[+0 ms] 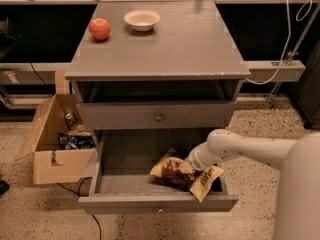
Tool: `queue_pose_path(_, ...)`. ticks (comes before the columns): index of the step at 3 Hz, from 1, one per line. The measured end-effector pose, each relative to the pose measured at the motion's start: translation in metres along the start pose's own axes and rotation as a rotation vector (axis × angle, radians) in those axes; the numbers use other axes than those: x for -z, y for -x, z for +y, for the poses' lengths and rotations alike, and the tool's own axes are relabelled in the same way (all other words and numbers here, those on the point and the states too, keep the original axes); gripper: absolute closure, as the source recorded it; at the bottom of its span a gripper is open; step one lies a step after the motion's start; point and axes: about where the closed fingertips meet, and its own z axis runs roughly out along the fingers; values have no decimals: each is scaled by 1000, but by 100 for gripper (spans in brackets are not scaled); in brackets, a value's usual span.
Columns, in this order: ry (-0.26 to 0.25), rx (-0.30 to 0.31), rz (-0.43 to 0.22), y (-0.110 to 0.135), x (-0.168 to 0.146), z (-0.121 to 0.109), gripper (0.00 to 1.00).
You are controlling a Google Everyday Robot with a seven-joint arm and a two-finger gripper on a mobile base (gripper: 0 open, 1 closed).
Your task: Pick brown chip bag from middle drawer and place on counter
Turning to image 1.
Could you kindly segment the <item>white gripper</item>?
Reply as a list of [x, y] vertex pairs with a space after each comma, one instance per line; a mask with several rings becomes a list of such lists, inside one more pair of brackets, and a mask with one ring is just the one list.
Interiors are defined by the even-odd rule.
[[191, 150], [187, 160], [195, 170], [203, 171], [214, 165], [217, 162], [217, 157], [207, 143], [202, 143]]

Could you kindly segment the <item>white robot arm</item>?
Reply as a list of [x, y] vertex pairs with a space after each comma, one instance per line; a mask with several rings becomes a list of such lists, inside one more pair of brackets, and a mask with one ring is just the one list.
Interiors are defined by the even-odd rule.
[[280, 171], [273, 240], [320, 240], [320, 133], [296, 140], [251, 138], [217, 129], [187, 159], [202, 171], [237, 156]]

